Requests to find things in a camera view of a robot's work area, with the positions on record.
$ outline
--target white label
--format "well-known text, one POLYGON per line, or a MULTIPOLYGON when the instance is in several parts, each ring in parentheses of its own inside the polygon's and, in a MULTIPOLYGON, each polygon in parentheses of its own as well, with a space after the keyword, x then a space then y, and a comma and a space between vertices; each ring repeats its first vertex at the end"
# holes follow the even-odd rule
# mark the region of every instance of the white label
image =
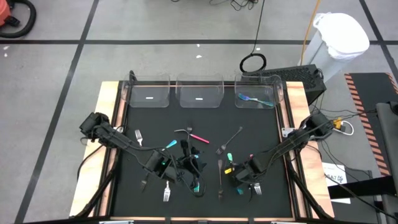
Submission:
MULTIPOLYGON (((328 177, 330 177, 334 181, 338 182, 339 184, 347 184, 347 176, 346 176, 345 168, 343 165, 335 165, 335 164, 330 164, 327 162, 322 162, 322 166, 323 166, 323 171, 325 171, 325 174, 328 177)), ((331 181, 327 178, 326 178, 326 184, 328 187, 337 185, 336 183, 334 183, 333 181, 331 181)), ((331 201, 339 202, 339 203, 348 203, 348 204, 351 203, 351 200, 349 198, 332 199, 331 201)))

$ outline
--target white cable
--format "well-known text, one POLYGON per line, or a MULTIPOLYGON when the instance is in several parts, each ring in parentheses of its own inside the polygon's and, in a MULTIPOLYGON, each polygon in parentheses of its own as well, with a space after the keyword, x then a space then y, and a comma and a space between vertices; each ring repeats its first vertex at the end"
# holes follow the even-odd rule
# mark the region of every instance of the white cable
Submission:
POLYGON ((345 134, 345 135, 348 135, 348 136, 352 136, 353 134, 354 134, 354 127, 353 127, 353 125, 350 123, 350 122, 348 122, 348 121, 342 121, 341 122, 341 125, 343 125, 344 123, 347 123, 350 127, 351 127, 351 129, 353 130, 351 133, 345 133, 345 132, 342 132, 342 131, 340 131, 339 129, 336 129, 336 128, 333 128, 335 131, 337 131, 337 132, 340 132, 341 134, 345 134))

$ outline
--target black floor stripe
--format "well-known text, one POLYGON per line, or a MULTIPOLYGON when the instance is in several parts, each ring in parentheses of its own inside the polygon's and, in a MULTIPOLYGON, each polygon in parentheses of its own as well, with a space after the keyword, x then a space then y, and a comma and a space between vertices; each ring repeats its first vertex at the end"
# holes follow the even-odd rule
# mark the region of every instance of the black floor stripe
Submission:
POLYGON ((371 14, 371 11, 368 8, 368 5, 366 5, 365 0, 359 0, 359 3, 361 3, 361 6, 363 8, 363 11, 365 12, 366 17, 368 18, 368 21, 372 27, 372 30, 374 32, 374 35, 376 36, 377 40, 380 42, 380 47, 381 50, 383 51, 383 54, 387 60, 388 66, 390 66, 390 69, 392 71, 392 74, 398 80, 398 68, 397 65, 394 63, 394 59, 392 58, 390 51, 387 48, 386 42, 383 40, 383 37, 381 36, 381 33, 379 29, 377 28, 376 22, 373 19, 373 16, 371 14))
MULTIPOLYGON (((302 45, 304 40, 258 40, 258 44, 302 45)), ((398 40, 370 40, 371 45, 398 45, 398 40)), ((0 44, 79 44, 80 40, 0 40, 0 44)), ((254 40, 85 40, 84 44, 93 45, 157 45, 157 44, 254 44, 254 40)))
POLYGON ((47 157, 47 153, 49 151, 51 140, 54 136, 55 128, 57 127, 63 105, 65 104, 65 99, 67 98, 68 90, 70 88, 72 78, 75 74, 75 70, 76 70, 77 64, 79 62, 81 51, 83 50, 84 40, 87 38, 87 34, 90 29, 91 22, 93 21, 94 14, 95 14, 95 11, 96 11, 96 8, 98 5, 98 1, 99 0, 94 0, 93 5, 91 6, 91 10, 88 15, 86 25, 83 29, 83 33, 81 34, 80 41, 79 41, 79 44, 78 44, 76 52, 75 52, 75 56, 73 57, 73 60, 71 62, 71 65, 70 65, 70 68, 68 71, 68 75, 65 79, 65 83, 63 84, 60 98, 58 99, 57 106, 55 107, 55 111, 52 116, 49 129, 47 131, 47 134, 45 135, 44 142, 43 142, 42 148, 39 153, 39 157, 37 158, 36 165, 34 167, 32 176, 30 177, 30 181, 26 188, 24 198, 22 199, 22 203, 19 207, 18 214, 15 219, 15 223, 22 223, 25 219, 27 209, 29 207, 30 201, 32 200, 33 193, 34 193, 34 190, 37 185, 37 181, 39 180, 40 173, 43 169, 45 158, 47 157))
POLYGON ((80 40, 0 40, 0 44, 79 44, 80 40))
MULTIPOLYGON (((304 40, 258 40, 257 44, 302 45, 304 40)), ((85 44, 157 45, 157 44, 254 44, 254 40, 86 40, 85 44)))

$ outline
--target black table surface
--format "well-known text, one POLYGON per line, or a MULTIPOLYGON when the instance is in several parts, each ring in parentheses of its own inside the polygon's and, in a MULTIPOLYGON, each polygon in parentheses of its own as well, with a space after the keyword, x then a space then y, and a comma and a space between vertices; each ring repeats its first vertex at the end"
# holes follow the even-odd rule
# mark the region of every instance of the black table surface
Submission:
MULTIPOLYGON (((129 108, 127 111, 126 136, 136 139, 134 130, 140 129, 143 146, 166 146, 176 139, 178 144, 170 148, 176 157, 182 155, 179 140, 186 139, 185 133, 174 133, 185 129, 190 123, 193 134, 210 141, 210 144, 193 140, 193 145, 203 151, 200 158, 207 165, 203 176, 206 194, 194 197, 186 186, 170 184, 169 202, 163 202, 165 181, 150 176, 145 191, 139 190, 146 172, 136 159, 122 153, 121 168, 116 179, 111 215, 117 217, 292 217, 287 175, 283 160, 274 163, 261 184, 262 195, 253 195, 244 189, 238 195, 228 183, 228 176, 222 174, 224 199, 218 200, 220 187, 218 159, 226 159, 231 152, 234 161, 245 161, 250 154, 271 149, 279 143, 276 110, 242 109, 234 105, 234 89, 225 88, 219 108, 181 108, 170 90, 170 105, 166 108, 129 108), (228 144, 221 156, 215 154, 242 126, 243 130, 228 144)), ((150 152, 137 152, 145 162, 150 152)))

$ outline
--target orange and black striped panel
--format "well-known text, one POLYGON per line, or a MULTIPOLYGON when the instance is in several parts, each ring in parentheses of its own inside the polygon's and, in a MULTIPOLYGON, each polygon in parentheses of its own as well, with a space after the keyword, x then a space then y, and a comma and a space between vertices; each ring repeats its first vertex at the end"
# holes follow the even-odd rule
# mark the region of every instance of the orange and black striped panel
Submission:
MULTIPOLYGON (((392 81, 392 84, 394 85, 394 89, 396 91, 396 93, 398 94, 398 88, 395 86, 394 80, 392 79, 391 75, 389 74, 389 77, 392 81)), ((345 74, 345 78, 346 78, 346 82, 349 88, 349 92, 351 93, 351 96, 354 100, 354 104, 356 107, 356 110, 359 113, 365 112, 365 109, 363 108, 363 104, 361 101, 361 98, 358 95, 358 91, 356 90, 355 84, 354 84, 354 80, 351 77, 350 74, 346 73, 345 74)), ((376 160, 377 166, 379 167, 380 173, 381 175, 385 176, 385 175, 390 175, 390 172, 388 171, 387 165, 384 162, 384 157, 381 153, 381 150, 379 148, 379 144, 377 143, 377 139, 373 133, 372 130, 372 126, 369 123, 368 117, 366 116, 366 113, 360 114, 359 118, 362 122, 363 128, 365 130, 366 133, 366 137, 369 141, 369 144, 371 146, 374 158, 376 160)))

